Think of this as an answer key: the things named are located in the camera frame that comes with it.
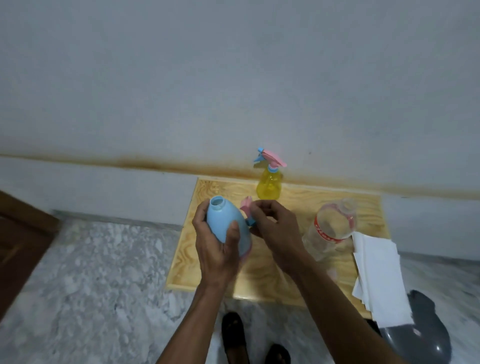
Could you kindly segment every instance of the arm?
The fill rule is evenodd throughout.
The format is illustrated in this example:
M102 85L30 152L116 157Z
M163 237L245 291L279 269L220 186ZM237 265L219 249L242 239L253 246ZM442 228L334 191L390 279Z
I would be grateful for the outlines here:
M220 303L239 269L238 224L234 221L230 225L225 244L220 243L205 221L208 204L208 200L203 201L193 218L202 279L187 314L156 364L205 363Z
M257 222L252 233L265 240L278 266L296 283L335 363L403 364L305 250L295 214L269 200L254 201L250 210Z

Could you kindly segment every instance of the rust stain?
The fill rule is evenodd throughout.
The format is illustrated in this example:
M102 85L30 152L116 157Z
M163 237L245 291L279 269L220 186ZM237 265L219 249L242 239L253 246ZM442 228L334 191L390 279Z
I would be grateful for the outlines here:
M125 157L115 159L104 158L71 158L52 156L15 156L0 154L0 157L38 160L43 162L68 163L84 166L114 167L133 170L154 170L160 172L205 175L238 179L258 179L263 167L245 166L233 168L228 165L207 165L201 163L172 163L152 158ZM395 183L374 183L347 178L311 177L306 175L290 175L284 172L284 182L307 186L321 186L338 189L358 189L374 193L401 195L404 197L440 197L459 200L480 200L480 191L436 189L428 186L407 186Z

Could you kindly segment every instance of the white paper towel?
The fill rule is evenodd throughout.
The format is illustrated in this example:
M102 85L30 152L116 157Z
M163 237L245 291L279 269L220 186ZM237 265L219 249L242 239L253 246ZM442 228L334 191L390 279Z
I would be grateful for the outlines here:
M353 296L372 312L379 328L413 324L395 243L356 231L353 244L359 271Z

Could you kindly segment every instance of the light blue plastic bottle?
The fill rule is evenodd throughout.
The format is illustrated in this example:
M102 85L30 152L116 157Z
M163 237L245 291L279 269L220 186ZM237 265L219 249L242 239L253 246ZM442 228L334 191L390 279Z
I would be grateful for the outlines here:
M222 196L212 197L207 210L207 224L218 240L225 243L230 223L236 220L240 229L239 255L246 257L252 248L252 237L245 218L233 203Z

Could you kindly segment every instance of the hand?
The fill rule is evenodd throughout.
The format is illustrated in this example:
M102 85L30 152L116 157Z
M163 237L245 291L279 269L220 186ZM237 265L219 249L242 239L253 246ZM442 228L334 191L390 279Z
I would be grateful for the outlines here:
M275 200L253 201L250 212L256 221L250 232L265 240L275 262L285 273L294 274L298 264L310 258L301 241L295 214Z
M198 205L192 221L197 233L195 247L202 271L201 284L224 290L239 270L240 229L233 221L227 230L225 244L218 241L206 222L208 204L209 200L205 200Z

